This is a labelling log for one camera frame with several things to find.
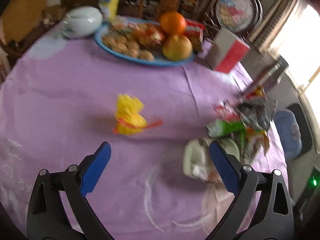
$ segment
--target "metal screw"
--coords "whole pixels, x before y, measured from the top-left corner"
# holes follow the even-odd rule
[[[245,165],[242,167],[245,171],[252,171],[252,168],[249,165]]]
[[[39,172],[39,175],[40,175],[40,176],[43,176],[43,175],[46,174],[46,173],[47,173],[47,170],[42,169],[42,170]]]
[[[73,171],[76,171],[78,169],[77,165],[71,165],[69,167],[69,171],[73,172]]]
[[[281,175],[281,171],[275,170],[275,174],[276,174],[277,176],[280,176],[280,175]]]

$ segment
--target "round table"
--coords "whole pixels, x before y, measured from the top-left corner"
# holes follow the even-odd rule
[[[230,75],[194,61],[159,68],[137,65],[103,51],[93,38],[65,40],[57,26],[17,62],[0,90],[0,200],[12,220],[26,227],[39,170],[64,171],[110,143],[111,160],[87,199],[116,240],[204,239],[233,195],[182,173],[183,147],[207,137],[205,125],[220,101],[233,99],[251,79],[238,63]],[[119,94],[136,96],[147,121],[162,126],[114,134]],[[276,128],[257,171],[277,168],[287,181]],[[79,229],[62,194],[71,225]],[[258,197],[241,227],[246,228]]]

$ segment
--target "white ceramic jar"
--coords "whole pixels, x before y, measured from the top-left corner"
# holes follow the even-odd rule
[[[62,33],[70,39],[83,38],[96,32],[102,24],[102,14],[91,6],[74,8],[62,20]]]

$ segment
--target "blue chair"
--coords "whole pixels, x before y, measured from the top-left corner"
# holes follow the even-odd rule
[[[286,163],[296,158],[302,149],[300,129],[293,112],[288,109],[278,110],[275,122]]]

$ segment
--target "white container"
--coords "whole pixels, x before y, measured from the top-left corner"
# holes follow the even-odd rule
[[[182,160],[182,171],[186,176],[204,182],[222,183],[209,156],[209,146],[212,141],[212,138],[201,138],[187,143]],[[234,155],[240,161],[239,149],[233,140],[219,139],[219,143],[226,153]]]
[[[70,39],[83,38],[95,33],[102,24],[102,14],[91,6],[69,11],[62,20],[62,33]]]
[[[250,47],[238,36],[221,28],[205,61],[212,70],[229,73],[249,50]]]

